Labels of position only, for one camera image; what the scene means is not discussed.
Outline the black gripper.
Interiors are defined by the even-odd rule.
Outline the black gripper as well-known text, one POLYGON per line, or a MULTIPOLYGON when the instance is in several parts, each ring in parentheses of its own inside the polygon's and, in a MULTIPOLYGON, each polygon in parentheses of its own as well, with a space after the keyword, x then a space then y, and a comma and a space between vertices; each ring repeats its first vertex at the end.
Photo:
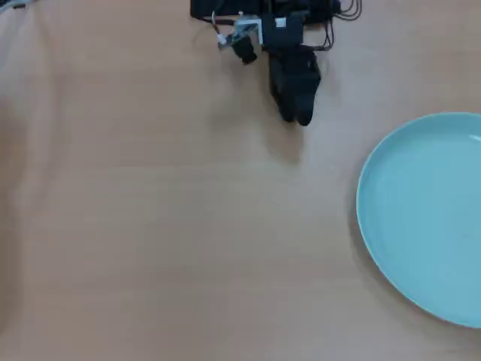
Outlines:
POLYGON ((308 126, 321 74, 316 54, 303 47, 304 15, 263 14, 262 49, 268 54, 269 88, 282 119, 308 126))

